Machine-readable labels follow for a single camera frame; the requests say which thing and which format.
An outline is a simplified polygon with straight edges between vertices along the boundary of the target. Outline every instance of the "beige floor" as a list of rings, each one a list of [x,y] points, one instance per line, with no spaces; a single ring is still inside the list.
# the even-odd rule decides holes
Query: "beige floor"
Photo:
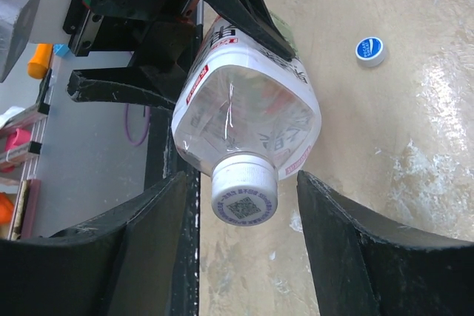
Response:
[[[402,223],[474,241],[474,0],[266,0],[293,27],[321,105],[304,169]],[[379,36],[390,54],[358,67]],[[318,315],[297,213],[280,184],[263,225],[218,220],[203,181],[201,315]]]

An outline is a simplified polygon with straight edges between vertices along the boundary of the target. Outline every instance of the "orange object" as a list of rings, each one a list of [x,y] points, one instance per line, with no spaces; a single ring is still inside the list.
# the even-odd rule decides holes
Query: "orange object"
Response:
[[[36,47],[35,55],[28,62],[28,75],[34,79],[43,79],[50,67],[52,44],[39,44]]]
[[[15,206],[10,201],[7,194],[0,192],[0,223],[11,222],[14,209]]]

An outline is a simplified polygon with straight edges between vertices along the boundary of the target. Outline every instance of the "bottle cap on floor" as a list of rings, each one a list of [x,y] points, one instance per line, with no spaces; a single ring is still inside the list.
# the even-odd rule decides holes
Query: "bottle cap on floor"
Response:
[[[276,169],[254,155],[225,158],[213,171],[211,191],[218,218],[236,226],[258,225],[276,211]]]
[[[384,61],[387,48],[378,37],[367,37],[357,44],[355,55],[361,66],[376,67]]]

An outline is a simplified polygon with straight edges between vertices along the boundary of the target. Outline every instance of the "red label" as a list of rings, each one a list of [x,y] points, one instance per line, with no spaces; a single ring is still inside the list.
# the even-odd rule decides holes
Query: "red label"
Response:
[[[304,151],[303,155],[295,163],[293,163],[291,166],[286,168],[284,172],[287,175],[289,175],[291,172],[294,172],[295,170],[297,170],[303,164],[306,158],[308,158],[308,155],[310,155],[310,151],[311,151],[311,146],[308,146],[308,148],[306,148],[306,151]]]
[[[215,50],[217,47],[224,46],[226,44],[236,44],[238,42],[238,38],[232,37],[232,38],[226,38],[224,40],[219,41],[217,44],[214,44],[210,50]]]
[[[201,80],[203,77],[206,75],[206,73],[209,72],[209,67],[207,64],[204,66],[202,71],[199,73],[199,77],[196,79],[196,82],[194,83],[193,87],[191,88],[190,93],[187,95],[186,98],[186,105],[188,105],[191,101],[191,98],[193,97],[194,92],[196,91],[196,88],[198,87],[199,83],[201,83]]]

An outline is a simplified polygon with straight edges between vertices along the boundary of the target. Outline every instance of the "plastic bottle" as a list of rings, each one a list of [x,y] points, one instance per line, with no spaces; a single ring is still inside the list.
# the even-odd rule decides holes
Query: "plastic bottle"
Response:
[[[281,59],[218,17],[172,122],[182,158],[212,179],[214,213],[238,226],[271,218],[278,180],[303,165],[320,129],[301,62]]]

